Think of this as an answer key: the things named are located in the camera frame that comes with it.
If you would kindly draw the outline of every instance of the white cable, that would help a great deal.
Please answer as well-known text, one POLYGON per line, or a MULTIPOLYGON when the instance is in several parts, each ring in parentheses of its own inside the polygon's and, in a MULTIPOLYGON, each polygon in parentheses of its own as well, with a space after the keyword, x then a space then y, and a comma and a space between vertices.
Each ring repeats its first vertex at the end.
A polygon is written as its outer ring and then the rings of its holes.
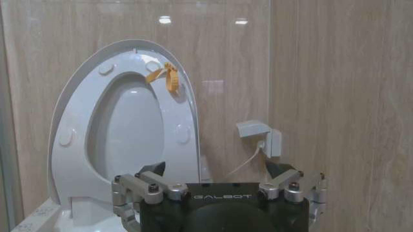
POLYGON ((226 174, 226 176, 224 177, 224 180, 226 180, 229 178, 230 175, 233 175, 236 172, 238 172, 238 170, 248 165, 248 163, 252 162, 252 160, 258 156, 260 154, 260 149, 264 148, 264 141, 260 141, 257 144, 257 149, 254 152, 254 155, 242 163, 242 165, 240 165, 229 174, 226 174))

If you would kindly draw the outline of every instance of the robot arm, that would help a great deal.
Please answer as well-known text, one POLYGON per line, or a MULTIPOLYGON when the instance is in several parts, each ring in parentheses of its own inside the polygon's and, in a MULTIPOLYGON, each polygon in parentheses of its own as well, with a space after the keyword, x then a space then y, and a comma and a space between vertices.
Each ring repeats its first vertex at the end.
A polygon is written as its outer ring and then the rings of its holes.
POLYGON ((304 176, 273 163, 269 182, 177 184, 159 165, 113 181, 114 213, 129 232, 315 231, 327 205, 324 174, 304 176))

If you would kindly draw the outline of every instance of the silver metal joint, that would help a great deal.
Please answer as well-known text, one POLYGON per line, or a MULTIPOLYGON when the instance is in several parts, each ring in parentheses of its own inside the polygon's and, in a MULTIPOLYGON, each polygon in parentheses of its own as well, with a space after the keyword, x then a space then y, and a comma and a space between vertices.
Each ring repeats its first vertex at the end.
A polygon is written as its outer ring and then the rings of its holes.
POLYGON ((186 184, 174 184, 169 186, 169 198, 174 201, 182 201, 188 194, 186 184))
POLYGON ((300 203, 304 201, 304 192, 301 189, 297 189, 289 186, 284 190, 284 197, 289 202, 300 203))
POLYGON ((272 183, 260 183, 260 191, 265 194, 269 200, 278 198, 280 189, 272 183))

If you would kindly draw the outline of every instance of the metal bracket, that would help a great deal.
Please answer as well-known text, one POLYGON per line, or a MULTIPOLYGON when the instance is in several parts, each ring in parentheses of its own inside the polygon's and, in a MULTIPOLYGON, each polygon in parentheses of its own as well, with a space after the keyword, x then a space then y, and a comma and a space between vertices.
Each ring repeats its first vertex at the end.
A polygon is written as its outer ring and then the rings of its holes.
POLYGON ((290 182, 297 181, 300 177, 300 171, 290 169, 269 182, 260 183, 260 191, 265 194, 268 200, 277 199, 280 191, 284 190, 290 182))
POLYGON ((327 209, 328 181, 324 174, 304 177, 304 173, 290 169, 272 181, 260 183, 260 191, 268 200, 274 200, 284 190, 284 197, 292 203, 300 203, 306 197, 311 202, 311 231, 316 231, 320 216, 327 209))
POLYGON ((115 177, 113 211, 122 218, 122 225, 129 232, 141 232, 141 224, 135 218, 139 202, 145 200, 147 204, 159 204, 163 201, 163 193, 172 200, 182 201, 188 194, 188 185, 170 182, 151 171, 138 173, 135 176, 126 174, 115 177))

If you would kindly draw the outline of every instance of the toilet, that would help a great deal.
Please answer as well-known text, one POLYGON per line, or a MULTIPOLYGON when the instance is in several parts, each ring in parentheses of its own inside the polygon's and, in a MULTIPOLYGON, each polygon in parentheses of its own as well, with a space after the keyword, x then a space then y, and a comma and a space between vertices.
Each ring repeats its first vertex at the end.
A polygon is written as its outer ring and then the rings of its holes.
POLYGON ((113 213, 114 177, 165 161, 167 179, 200 182, 198 137, 193 88, 174 55, 146 40, 105 47, 82 64, 59 97, 50 134, 50 199, 15 230, 123 232, 113 213), (178 70, 176 92, 165 76, 146 81, 167 62, 178 70))

